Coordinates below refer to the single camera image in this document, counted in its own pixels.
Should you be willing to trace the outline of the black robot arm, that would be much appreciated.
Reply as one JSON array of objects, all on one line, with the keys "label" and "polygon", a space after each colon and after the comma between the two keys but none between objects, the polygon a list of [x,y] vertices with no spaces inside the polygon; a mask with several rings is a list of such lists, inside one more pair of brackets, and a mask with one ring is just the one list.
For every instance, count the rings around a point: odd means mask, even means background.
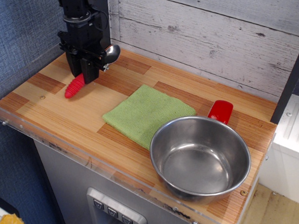
[{"label": "black robot arm", "polygon": [[108,0],[58,0],[66,31],[58,32],[60,49],[74,77],[82,74],[89,84],[107,66],[111,45]]}]

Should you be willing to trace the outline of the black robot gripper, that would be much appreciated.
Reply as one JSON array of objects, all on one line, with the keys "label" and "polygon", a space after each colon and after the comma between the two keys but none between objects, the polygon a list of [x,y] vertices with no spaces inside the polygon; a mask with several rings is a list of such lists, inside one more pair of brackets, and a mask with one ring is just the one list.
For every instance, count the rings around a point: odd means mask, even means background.
[{"label": "black robot gripper", "polygon": [[66,59],[74,77],[83,74],[85,84],[89,84],[99,77],[99,64],[87,59],[81,59],[78,55],[66,52],[76,50],[104,50],[101,45],[103,29],[100,24],[86,23],[75,25],[67,23],[67,30],[58,32],[60,48],[65,51]]}]

